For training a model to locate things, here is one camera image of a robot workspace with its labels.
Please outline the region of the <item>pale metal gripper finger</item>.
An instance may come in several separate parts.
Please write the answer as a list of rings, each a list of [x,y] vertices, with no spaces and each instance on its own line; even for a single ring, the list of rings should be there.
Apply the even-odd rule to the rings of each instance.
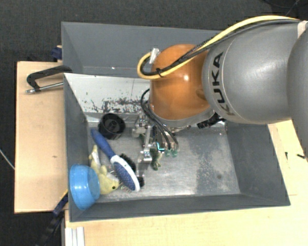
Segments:
[[[144,149],[140,152],[137,157],[137,176],[144,177],[145,172],[152,162],[152,156],[150,149]]]

